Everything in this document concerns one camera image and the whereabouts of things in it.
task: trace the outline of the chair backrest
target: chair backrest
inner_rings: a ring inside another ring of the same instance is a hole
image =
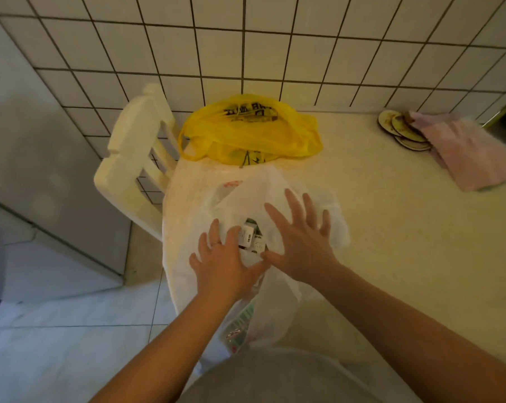
[[[158,140],[161,128],[178,151],[176,121],[159,84],[149,84],[143,94],[128,103],[118,117],[109,140],[109,157],[104,158],[94,176],[100,193],[118,210],[152,236],[162,240],[162,211],[142,194],[136,183],[146,176],[163,193],[176,168],[176,161]],[[159,160],[165,173],[152,162]]]

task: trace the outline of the hand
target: hand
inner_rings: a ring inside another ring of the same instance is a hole
[[[214,219],[208,231],[199,237],[199,254],[189,256],[189,264],[197,276],[197,294],[223,298],[233,304],[247,296],[258,278],[270,267],[266,261],[244,266],[238,250],[240,226],[234,226],[227,232],[225,244],[219,236],[219,220]]]
[[[322,275],[326,269],[337,268],[339,265],[329,244],[330,215],[324,210],[322,226],[318,229],[316,211],[309,194],[303,194],[306,215],[303,215],[303,209],[291,190],[285,189],[285,196],[292,212],[292,224],[273,205],[264,204],[281,233],[285,254],[267,250],[260,257],[294,280],[313,285],[315,277]]]

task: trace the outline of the yellow plastic bag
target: yellow plastic bag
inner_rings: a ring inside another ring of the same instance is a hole
[[[322,150],[316,118],[285,103],[240,94],[191,114],[178,137],[182,157],[203,157],[230,165],[251,165],[278,157],[308,157]],[[184,154],[182,136],[194,155]]]

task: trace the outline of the finger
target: finger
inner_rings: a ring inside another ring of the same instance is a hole
[[[189,256],[189,265],[193,271],[197,271],[201,268],[201,262],[199,262],[199,259],[197,259],[197,255],[195,253],[191,253]]]
[[[303,194],[303,204],[305,205],[305,213],[306,213],[305,221],[307,222],[307,225],[309,225],[311,229],[316,230],[318,228],[317,224],[318,222],[316,220],[316,210],[313,205],[313,200],[307,193]]]
[[[248,268],[248,283],[252,287],[257,282],[258,278],[262,276],[266,270],[270,268],[270,263],[266,260],[255,263]]]
[[[329,239],[329,234],[331,232],[331,216],[327,209],[322,212],[322,226],[320,226],[319,232],[323,237]]]
[[[277,229],[283,234],[283,231],[287,230],[290,227],[290,223],[283,216],[281,212],[279,212],[275,206],[271,203],[264,203],[264,209],[268,212],[268,215],[273,220],[273,223],[276,224]]]
[[[238,248],[238,233],[242,229],[241,226],[233,226],[227,230],[227,238],[225,239],[225,246]]]
[[[210,255],[210,248],[208,247],[208,243],[206,241],[206,233],[201,233],[199,236],[199,254],[201,255],[201,260],[206,260]]]
[[[300,202],[297,200],[296,195],[290,190],[285,189],[285,196],[288,201],[288,205],[290,207],[290,211],[292,212],[292,224],[302,226],[305,224],[305,219],[303,218],[303,208],[301,207]]]
[[[208,230],[208,243],[210,246],[214,244],[221,243],[221,239],[219,237],[219,219],[216,218],[212,221],[210,225],[210,229]]]
[[[283,255],[280,255],[279,253],[276,253],[271,250],[263,251],[260,254],[260,257],[262,257],[262,260],[265,260],[272,266],[277,267],[278,269],[281,269],[283,267],[283,263],[285,261],[285,257]]]

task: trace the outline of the forearm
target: forearm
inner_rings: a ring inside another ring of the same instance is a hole
[[[231,306],[231,300],[216,294],[196,296],[91,403],[163,403],[178,399]]]
[[[506,402],[506,364],[350,269],[328,271],[314,286],[424,402]]]

